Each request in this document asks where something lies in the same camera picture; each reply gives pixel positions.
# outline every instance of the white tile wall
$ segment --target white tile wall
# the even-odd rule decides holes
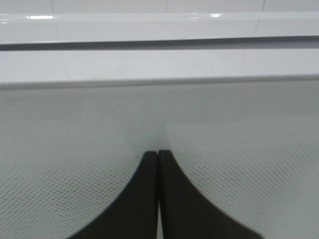
[[[319,11],[319,1],[265,0],[264,11]]]
[[[52,12],[51,0],[0,0],[0,13]]]
[[[167,0],[167,12],[261,11],[263,0]]]
[[[165,12],[165,0],[52,0],[54,12]]]

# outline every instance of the white dotted surface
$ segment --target white dotted surface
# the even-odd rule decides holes
[[[173,152],[208,200],[266,239],[319,236],[319,145]]]
[[[0,166],[0,238],[64,239],[118,196],[140,158]]]

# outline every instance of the dark curved shape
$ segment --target dark curved shape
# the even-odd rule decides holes
[[[159,152],[159,188],[165,239],[262,239],[203,197],[168,150]]]
[[[70,239],[155,239],[158,219],[157,154],[146,152],[117,199]]]

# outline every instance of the perforated white mat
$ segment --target perforated white mat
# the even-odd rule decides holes
[[[142,158],[112,127],[38,119],[0,132],[1,239],[68,238],[114,201]]]
[[[187,177],[222,211],[265,239],[317,239],[318,117],[300,122],[273,117],[167,129]]]

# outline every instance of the glossy white surface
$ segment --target glossy white surface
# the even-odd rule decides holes
[[[318,62],[319,49],[0,52],[0,87],[317,79]]]
[[[318,36],[319,12],[0,14],[0,43]]]
[[[319,11],[316,0],[0,0],[0,13]]]

